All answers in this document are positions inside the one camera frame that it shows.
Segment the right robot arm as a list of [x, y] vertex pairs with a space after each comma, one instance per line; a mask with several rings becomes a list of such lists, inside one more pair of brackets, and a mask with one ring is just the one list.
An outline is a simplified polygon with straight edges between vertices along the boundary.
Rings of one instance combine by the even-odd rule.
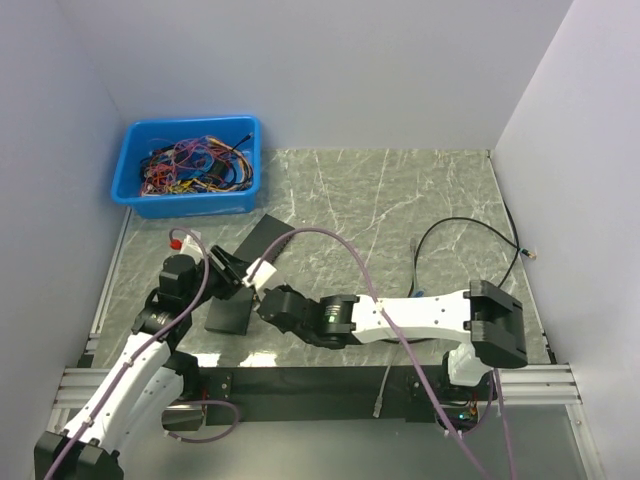
[[286, 284], [258, 293], [259, 317], [315, 347], [338, 350], [386, 340], [442, 339], [440, 387], [461, 399], [490, 369], [528, 365], [522, 303], [488, 281], [446, 295], [373, 299], [334, 295], [314, 301]]

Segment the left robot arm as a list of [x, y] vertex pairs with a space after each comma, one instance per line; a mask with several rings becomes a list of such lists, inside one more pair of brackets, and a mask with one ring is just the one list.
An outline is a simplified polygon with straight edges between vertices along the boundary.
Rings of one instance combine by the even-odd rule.
[[38, 440], [36, 478], [121, 479], [134, 442], [160, 426], [164, 409], [202, 403], [198, 361], [177, 346], [192, 311], [211, 298], [231, 298], [247, 267], [218, 246], [168, 257], [120, 358], [76, 416]]

